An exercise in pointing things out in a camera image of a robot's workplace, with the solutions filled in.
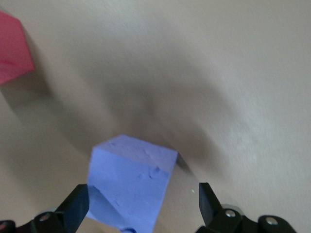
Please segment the purple foam block with dent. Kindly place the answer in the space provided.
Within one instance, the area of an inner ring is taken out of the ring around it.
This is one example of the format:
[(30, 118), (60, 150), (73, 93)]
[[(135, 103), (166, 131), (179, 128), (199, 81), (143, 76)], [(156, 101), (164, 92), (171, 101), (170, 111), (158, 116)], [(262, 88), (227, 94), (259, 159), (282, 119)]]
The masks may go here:
[(123, 134), (94, 146), (87, 217), (125, 233), (153, 233), (177, 157)]

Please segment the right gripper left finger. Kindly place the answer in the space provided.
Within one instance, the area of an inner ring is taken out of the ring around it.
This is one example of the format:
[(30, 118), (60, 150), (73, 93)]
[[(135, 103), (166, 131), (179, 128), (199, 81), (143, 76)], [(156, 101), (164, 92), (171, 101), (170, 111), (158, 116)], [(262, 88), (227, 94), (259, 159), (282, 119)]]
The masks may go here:
[(19, 227), (12, 220), (1, 220), (0, 233), (76, 233), (88, 211), (88, 186), (79, 184), (55, 211), (38, 214)]

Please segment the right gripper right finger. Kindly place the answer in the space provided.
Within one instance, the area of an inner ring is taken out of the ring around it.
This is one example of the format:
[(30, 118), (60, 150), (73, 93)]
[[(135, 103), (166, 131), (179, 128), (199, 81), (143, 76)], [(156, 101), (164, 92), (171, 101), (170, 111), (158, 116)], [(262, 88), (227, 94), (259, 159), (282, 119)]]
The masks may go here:
[(199, 209), (205, 224), (198, 233), (297, 233), (281, 217), (262, 215), (254, 222), (233, 208), (224, 208), (209, 183), (199, 183)]

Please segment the red foam block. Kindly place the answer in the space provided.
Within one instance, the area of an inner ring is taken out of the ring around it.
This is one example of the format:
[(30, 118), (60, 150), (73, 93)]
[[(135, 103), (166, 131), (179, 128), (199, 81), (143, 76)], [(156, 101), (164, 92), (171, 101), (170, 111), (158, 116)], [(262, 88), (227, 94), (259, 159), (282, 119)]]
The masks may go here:
[(0, 11), (0, 85), (34, 70), (20, 21)]

